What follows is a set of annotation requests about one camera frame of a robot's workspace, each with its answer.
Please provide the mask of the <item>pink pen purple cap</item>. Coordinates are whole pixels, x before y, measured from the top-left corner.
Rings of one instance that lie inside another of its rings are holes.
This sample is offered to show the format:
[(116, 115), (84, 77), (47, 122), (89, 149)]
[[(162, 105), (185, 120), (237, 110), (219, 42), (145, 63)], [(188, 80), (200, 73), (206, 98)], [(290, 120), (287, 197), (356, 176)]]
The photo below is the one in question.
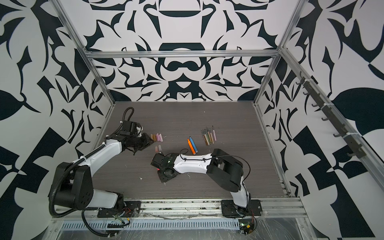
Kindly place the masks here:
[(212, 126), (212, 134), (213, 134), (214, 141), (217, 141), (217, 136), (216, 136), (216, 132), (215, 132), (214, 126)]

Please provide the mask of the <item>blue marker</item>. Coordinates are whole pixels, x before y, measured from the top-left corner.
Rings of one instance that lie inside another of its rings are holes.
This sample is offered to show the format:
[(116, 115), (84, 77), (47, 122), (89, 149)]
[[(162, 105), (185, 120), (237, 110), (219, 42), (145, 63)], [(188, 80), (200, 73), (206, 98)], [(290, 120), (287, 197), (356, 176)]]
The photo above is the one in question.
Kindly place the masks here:
[(195, 143), (194, 143), (192, 137), (189, 137), (189, 140), (190, 140), (190, 142), (191, 142), (191, 144), (192, 144), (192, 146), (193, 146), (193, 149), (194, 149), (195, 153), (197, 154), (197, 153), (198, 153), (198, 149), (197, 149), (197, 147), (196, 147), (196, 145), (195, 145)]

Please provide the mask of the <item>brown pen green cap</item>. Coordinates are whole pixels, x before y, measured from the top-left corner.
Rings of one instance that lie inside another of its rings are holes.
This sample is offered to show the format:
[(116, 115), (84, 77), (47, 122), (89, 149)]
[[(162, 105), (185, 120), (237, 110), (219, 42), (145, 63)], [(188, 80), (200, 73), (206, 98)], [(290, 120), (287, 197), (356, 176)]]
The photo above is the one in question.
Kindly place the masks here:
[(209, 145), (209, 142), (207, 142), (207, 138), (206, 138), (206, 135), (204, 134), (204, 131), (203, 131), (203, 130), (201, 130), (201, 134), (202, 134), (202, 136), (203, 136), (203, 140), (204, 140), (206, 146), (208, 146), (208, 145)]

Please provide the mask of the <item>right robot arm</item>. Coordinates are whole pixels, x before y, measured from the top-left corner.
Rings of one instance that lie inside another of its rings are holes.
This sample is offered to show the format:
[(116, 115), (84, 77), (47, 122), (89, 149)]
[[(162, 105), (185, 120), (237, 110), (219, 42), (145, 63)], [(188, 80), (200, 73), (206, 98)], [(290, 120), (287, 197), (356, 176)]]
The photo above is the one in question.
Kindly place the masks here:
[(157, 174), (162, 183), (181, 174), (205, 174), (219, 187), (231, 193), (233, 204), (230, 210), (235, 212), (223, 215), (228, 218), (245, 217), (250, 212), (251, 195), (245, 186), (247, 177), (244, 176), (243, 163), (221, 149), (214, 149), (212, 153), (200, 156), (157, 153), (151, 165), (157, 168)]

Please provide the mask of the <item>orange marker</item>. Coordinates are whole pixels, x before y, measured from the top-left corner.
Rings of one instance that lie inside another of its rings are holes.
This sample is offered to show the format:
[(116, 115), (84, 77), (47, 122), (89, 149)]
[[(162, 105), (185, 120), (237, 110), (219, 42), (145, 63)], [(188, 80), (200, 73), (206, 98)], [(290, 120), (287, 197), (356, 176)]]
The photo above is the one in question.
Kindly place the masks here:
[(194, 147), (193, 147), (192, 142), (191, 142), (190, 139), (188, 139), (188, 144), (189, 144), (189, 147), (190, 147), (190, 149), (191, 149), (191, 151), (192, 151), (192, 154), (195, 155), (195, 154), (196, 154), (196, 151), (195, 151), (195, 149), (194, 149)]

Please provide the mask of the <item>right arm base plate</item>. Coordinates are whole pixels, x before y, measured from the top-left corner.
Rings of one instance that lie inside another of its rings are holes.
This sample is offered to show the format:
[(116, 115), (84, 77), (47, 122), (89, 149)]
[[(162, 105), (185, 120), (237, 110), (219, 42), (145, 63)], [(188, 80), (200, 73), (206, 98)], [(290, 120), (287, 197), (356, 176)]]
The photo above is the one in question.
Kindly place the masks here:
[(221, 200), (221, 209), (225, 218), (261, 216), (263, 211), (260, 200), (250, 200), (246, 208), (237, 207), (233, 200)]

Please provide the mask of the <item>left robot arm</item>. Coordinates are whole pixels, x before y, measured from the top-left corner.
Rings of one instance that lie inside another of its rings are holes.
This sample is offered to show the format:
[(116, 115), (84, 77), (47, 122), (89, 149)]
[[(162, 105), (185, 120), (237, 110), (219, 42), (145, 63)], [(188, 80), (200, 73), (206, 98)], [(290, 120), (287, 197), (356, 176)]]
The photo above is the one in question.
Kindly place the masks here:
[(100, 146), (73, 162), (63, 162), (57, 166), (48, 195), (49, 213), (53, 218), (63, 218), (80, 211), (85, 227), (92, 234), (109, 239), (118, 233), (99, 232), (92, 228), (85, 216), (87, 211), (110, 210), (113, 217), (120, 221), (116, 225), (118, 228), (130, 225), (130, 220), (121, 219), (126, 207), (123, 194), (96, 190), (93, 176), (123, 151), (128, 150), (135, 154), (154, 143), (141, 124), (131, 121), (134, 112), (133, 107), (128, 107), (123, 113), (119, 127), (107, 135)]

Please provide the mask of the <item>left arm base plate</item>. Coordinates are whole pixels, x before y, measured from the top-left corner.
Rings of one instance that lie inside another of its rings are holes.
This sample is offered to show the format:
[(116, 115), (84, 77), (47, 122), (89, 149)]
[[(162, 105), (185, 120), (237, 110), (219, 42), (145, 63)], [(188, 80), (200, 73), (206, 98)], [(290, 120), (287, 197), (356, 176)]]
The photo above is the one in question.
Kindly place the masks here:
[(130, 218), (138, 215), (141, 211), (141, 201), (124, 201), (118, 208), (100, 209), (97, 218), (113, 218), (119, 215), (121, 218)]

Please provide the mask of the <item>green pen tan cap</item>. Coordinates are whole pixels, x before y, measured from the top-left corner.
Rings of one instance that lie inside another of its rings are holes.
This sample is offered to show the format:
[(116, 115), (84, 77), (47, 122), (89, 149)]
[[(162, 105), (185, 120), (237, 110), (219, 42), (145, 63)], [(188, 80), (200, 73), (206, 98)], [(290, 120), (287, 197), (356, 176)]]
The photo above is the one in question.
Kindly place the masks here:
[(205, 129), (205, 132), (206, 132), (208, 143), (210, 145), (212, 143), (210, 133), (209, 133), (209, 131), (207, 129)]

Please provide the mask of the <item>cream pen brown cap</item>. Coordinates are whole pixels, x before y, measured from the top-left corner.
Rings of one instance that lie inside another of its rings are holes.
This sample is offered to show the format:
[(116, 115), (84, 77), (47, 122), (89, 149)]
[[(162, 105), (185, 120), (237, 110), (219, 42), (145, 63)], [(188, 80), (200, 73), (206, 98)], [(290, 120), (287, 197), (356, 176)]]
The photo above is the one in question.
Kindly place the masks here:
[(210, 145), (210, 139), (209, 139), (209, 137), (208, 137), (208, 135), (207, 135), (206, 130), (203, 130), (203, 134), (204, 134), (204, 137), (205, 137), (205, 139), (206, 139), (207, 145), (209, 146), (209, 145)]

